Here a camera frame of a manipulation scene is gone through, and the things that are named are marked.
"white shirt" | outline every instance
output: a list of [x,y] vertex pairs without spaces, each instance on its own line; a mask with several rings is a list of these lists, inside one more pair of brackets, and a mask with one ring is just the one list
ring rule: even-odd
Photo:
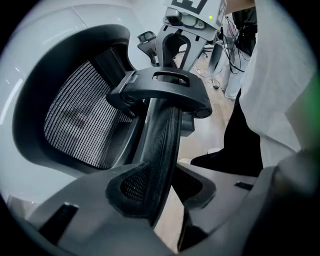
[[260,136],[263,167],[301,149],[286,111],[306,89],[316,61],[295,21],[279,3],[255,0],[258,40],[241,80],[240,106]]

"mesh backrest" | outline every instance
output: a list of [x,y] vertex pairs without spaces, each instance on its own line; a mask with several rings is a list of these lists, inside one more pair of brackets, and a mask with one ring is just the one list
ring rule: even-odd
[[110,87],[87,61],[63,84],[45,118],[44,135],[61,152],[108,169],[132,119],[106,100]]

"black mesh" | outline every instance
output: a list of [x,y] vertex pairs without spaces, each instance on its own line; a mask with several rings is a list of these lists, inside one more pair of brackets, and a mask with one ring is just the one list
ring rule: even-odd
[[149,169],[144,168],[126,178],[120,186],[121,192],[132,200],[143,203],[149,185]]
[[110,89],[89,61],[81,65],[49,108],[44,124],[47,141],[86,164],[110,168],[132,121],[107,102]]

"black plastic clip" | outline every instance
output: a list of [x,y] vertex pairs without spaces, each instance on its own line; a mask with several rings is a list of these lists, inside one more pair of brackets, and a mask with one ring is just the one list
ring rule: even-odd
[[[171,76],[181,80],[181,84],[159,81],[157,76]],[[116,109],[136,113],[148,108],[144,99],[167,99],[183,112],[194,118],[207,118],[212,107],[203,81],[195,74],[174,67],[150,67],[130,71],[120,84],[107,96],[106,100]]]

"black pants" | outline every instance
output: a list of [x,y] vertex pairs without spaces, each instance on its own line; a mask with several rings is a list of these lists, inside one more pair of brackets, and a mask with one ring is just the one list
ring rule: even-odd
[[198,156],[191,161],[199,166],[229,174],[257,177],[263,169],[260,137],[249,129],[240,107],[238,93],[232,115],[224,133],[224,148],[218,152]]

